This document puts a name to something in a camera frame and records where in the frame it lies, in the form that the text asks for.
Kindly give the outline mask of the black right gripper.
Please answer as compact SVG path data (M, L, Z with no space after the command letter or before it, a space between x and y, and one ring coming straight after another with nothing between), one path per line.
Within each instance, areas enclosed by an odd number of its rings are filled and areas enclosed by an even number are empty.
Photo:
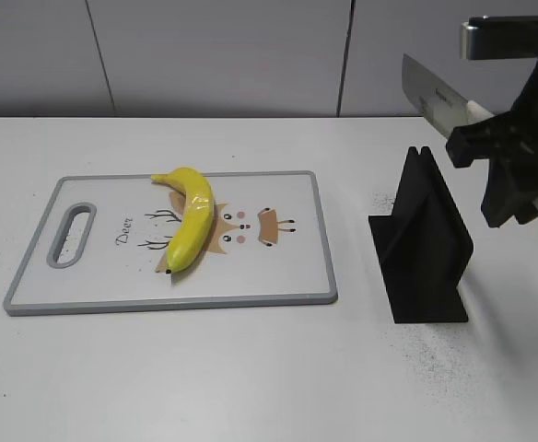
M445 145L455 168L488 159L481 210L490 227L538 217L538 60L510 111L457 126Z

